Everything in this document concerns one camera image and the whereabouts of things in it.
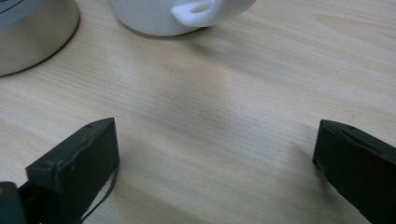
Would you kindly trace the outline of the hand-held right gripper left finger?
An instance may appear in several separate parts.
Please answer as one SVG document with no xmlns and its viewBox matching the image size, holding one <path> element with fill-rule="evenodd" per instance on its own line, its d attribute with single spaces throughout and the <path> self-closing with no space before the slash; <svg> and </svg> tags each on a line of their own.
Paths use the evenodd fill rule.
<svg viewBox="0 0 396 224">
<path fill-rule="evenodd" d="M 119 165 L 115 120 L 83 126 L 27 166 L 20 193 L 28 223 L 82 224 Z"/>
</svg>

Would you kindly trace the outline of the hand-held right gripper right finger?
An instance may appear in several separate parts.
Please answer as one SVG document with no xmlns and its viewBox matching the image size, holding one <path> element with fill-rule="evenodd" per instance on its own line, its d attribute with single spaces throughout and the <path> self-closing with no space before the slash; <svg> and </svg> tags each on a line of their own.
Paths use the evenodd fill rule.
<svg viewBox="0 0 396 224">
<path fill-rule="evenodd" d="M 396 224 L 396 147 L 356 127 L 323 119 L 313 163 L 372 224 Z"/>
</svg>

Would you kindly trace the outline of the stainless steel cup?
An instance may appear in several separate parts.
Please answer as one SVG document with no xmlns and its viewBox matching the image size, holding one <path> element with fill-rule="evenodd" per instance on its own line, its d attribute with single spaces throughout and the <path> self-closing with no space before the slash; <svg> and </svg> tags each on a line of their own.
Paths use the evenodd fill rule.
<svg viewBox="0 0 396 224">
<path fill-rule="evenodd" d="M 0 76 L 45 61 L 75 32 L 76 0 L 0 0 Z"/>
</svg>

